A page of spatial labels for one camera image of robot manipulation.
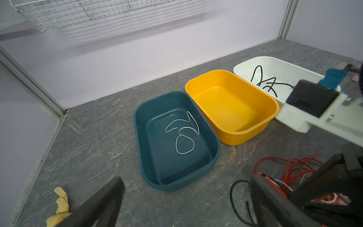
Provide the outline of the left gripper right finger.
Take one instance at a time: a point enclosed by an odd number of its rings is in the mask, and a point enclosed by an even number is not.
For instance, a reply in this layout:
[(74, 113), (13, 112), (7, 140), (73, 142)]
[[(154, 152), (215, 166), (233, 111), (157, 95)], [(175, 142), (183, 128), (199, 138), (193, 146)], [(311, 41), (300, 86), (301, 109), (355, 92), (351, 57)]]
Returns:
[(314, 192), (311, 181), (298, 187), (291, 197), (284, 197), (264, 178), (251, 177), (251, 199), (260, 227), (321, 227), (323, 216), (318, 208), (304, 209), (310, 200), (323, 196)]

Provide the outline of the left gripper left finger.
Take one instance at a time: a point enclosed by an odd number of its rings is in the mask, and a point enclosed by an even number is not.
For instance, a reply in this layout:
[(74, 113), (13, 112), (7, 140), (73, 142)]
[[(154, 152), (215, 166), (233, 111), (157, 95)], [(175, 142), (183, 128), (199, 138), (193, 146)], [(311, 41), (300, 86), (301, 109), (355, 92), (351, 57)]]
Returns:
[(125, 194), (121, 177), (115, 177), (84, 202), (58, 227), (114, 227)]

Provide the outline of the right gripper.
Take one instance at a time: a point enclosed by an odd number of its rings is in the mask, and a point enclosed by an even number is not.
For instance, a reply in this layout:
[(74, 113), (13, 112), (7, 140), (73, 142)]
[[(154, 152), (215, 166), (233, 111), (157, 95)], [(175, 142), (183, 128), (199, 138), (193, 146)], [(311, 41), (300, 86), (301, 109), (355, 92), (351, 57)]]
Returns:
[[(329, 227), (363, 225), (363, 148), (346, 143), (342, 152), (333, 155), (309, 179), (288, 197), (310, 218)], [(313, 199), (331, 193), (343, 194), (349, 205), (313, 203)]]

